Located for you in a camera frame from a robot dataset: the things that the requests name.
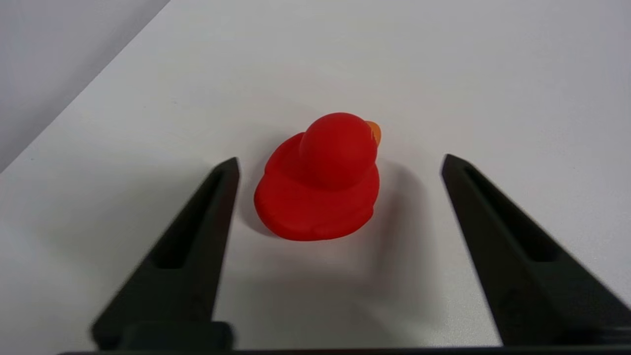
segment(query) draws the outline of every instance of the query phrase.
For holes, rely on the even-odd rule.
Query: duck beak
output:
[[[379,146],[379,143],[381,142],[381,128],[379,128],[378,124],[372,121],[366,121],[366,123],[368,123],[370,129],[372,130],[372,138],[375,138],[377,146]]]

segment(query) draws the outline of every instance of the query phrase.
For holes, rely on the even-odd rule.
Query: red rubber duck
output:
[[[379,126],[332,113],[282,143],[254,193],[263,224],[281,238],[334,239],[372,217],[379,192]]]

